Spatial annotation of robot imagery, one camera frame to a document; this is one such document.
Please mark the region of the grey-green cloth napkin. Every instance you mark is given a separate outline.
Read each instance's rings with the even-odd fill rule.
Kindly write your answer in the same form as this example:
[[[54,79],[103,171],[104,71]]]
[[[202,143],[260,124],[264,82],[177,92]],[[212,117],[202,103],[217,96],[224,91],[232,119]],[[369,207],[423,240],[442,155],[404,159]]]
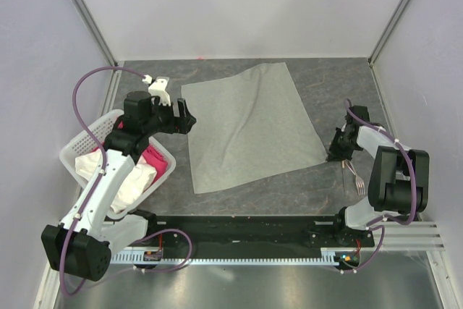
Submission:
[[[227,190],[324,163],[318,136],[285,63],[182,86],[197,122],[188,135],[193,190]]]

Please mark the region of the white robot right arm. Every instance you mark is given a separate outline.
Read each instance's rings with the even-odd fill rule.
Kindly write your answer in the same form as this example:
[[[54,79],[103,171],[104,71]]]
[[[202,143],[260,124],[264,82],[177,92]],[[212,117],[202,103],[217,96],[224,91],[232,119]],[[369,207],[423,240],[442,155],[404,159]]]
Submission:
[[[349,99],[344,107],[345,124],[336,129],[326,160],[350,161],[355,151],[367,151],[373,168],[366,197],[341,209],[341,222],[331,228],[332,240],[342,247],[357,239],[357,230],[371,230],[385,221],[411,224],[427,207],[430,173],[428,152],[402,145],[381,124],[372,123],[367,107]]]

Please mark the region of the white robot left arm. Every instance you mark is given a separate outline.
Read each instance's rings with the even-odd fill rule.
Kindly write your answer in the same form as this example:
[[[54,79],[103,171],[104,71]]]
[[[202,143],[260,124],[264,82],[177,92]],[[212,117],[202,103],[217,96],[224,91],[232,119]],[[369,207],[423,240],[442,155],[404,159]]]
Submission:
[[[106,273],[112,255],[133,243],[156,243],[159,230],[147,216],[125,211],[117,213],[111,224],[105,219],[150,138],[157,133],[186,135],[195,123],[183,98],[173,107],[148,92],[127,95],[122,114],[105,139],[96,143],[101,159],[81,196],[56,226],[47,225],[42,231],[50,267],[61,278],[69,274],[96,282]]]

